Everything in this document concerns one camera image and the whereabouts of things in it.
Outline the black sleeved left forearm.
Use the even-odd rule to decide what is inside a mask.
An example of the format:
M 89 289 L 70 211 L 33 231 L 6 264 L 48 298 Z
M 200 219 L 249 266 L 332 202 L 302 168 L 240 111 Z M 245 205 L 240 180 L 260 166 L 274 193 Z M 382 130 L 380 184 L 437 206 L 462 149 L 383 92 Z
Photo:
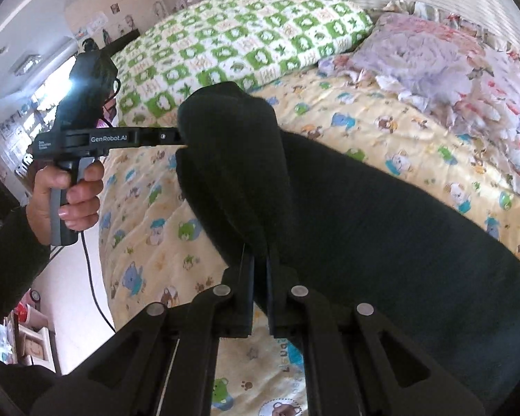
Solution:
M 31 230 L 26 208 L 13 210 L 0 227 L 0 321 L 17 306 L 49 260 L 50 247 Z

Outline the person's left hand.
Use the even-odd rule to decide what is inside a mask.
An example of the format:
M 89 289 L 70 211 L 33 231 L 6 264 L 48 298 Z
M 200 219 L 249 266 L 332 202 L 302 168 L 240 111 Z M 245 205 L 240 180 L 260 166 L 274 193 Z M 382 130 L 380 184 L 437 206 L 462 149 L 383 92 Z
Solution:
M 35 175 L 33 194 L 26 206 L 27 220 L 33 234 L 42 245 L 51 244 L 50 193 L 66 190 L 66 204 L 56 210 L 56 215 L 75 231 L 84 231 L 98 221 L 99 194 L 104 188 L 104 166 L 94 161 L 84 170 L 77 184 L 70 184 L 66 171 L 47 165 Z

